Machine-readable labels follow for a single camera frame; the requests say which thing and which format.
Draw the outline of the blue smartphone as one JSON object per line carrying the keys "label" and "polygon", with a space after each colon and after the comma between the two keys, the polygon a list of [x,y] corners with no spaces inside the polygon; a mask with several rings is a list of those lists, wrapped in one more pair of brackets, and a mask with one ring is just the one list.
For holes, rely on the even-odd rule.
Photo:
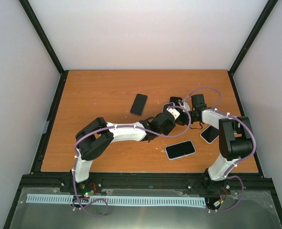
{"label": "blue smartphone", "polygon": [[131,106],[130,113],[141,116],[146,105],[148,96],[144,94],[137,94]]}

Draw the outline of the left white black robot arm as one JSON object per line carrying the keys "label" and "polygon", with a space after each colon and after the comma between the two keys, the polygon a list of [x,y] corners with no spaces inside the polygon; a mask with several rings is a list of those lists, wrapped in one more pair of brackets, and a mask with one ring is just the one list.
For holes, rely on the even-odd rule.
{"label": "left white black robot arm", "polygon": [[87,186],[89,171],[93,161],[112,143],[123,141],[151,141],[158,136],[167,136],[175,127],[180,113],[169,109],[154,118],[132,124],[113,124],[99,117],[76,134],[74,148],[77,152],[76,164],[72,169],[71,187],[83,192]]}

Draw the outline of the black phone case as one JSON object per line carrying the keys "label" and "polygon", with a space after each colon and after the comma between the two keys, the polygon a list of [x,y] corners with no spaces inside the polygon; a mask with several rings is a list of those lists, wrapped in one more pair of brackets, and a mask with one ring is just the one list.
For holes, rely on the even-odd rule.
{"label": "black phone case", "polygon": [[174,103],[175,106],[180,106],[181,101],[182,101],[181,97],[171,96],[170,99],[169,99],[169,102]]}

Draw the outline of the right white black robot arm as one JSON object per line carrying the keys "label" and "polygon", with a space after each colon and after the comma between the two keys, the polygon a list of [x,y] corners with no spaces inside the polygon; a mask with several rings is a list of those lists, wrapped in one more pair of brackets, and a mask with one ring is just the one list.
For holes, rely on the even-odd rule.
{"label": "right white black robot arm", "polygon": [[205,170],[200,186],[203,191],[212,194],[225,187],[228,174],[238,163],[254,154],[256,144],[250,120],[246,116],[235,117],[222,113],[215,107],[208,107],[203,94],[191,97],[192,107],[181,98],[175,98],[174,104],[184,108],[176,123],[190,125],[194,122],[208,124],[218,130],[220,154],[215,162]]}

